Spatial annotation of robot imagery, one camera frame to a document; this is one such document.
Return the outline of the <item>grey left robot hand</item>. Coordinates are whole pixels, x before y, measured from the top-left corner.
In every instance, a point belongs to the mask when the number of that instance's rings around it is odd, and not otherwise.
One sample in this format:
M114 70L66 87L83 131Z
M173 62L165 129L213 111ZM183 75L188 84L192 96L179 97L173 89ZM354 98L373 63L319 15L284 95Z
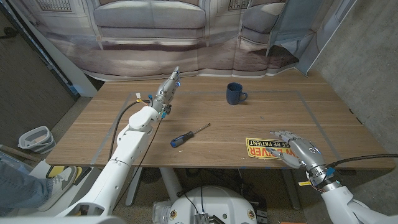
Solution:
M160 85L155 97L152 100L152 108L161 112L163 108L170 104L177 88L180 86L179 66L175 67L172 74Z

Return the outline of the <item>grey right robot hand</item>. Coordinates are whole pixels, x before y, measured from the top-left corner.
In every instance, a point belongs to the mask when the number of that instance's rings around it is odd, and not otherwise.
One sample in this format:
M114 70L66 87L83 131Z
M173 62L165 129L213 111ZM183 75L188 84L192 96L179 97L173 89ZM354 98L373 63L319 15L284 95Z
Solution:
M291 150L295 154L292 156L288 153L283 153L275 149L275 147L266 147L266 150L273 156L282 159L288 166L298 169L305 167L307 170L319 168L324 169L326 166L325 160L317 147L309 140L306 140L290 131L271 131L271 134L281 138L285 143L288 143Z

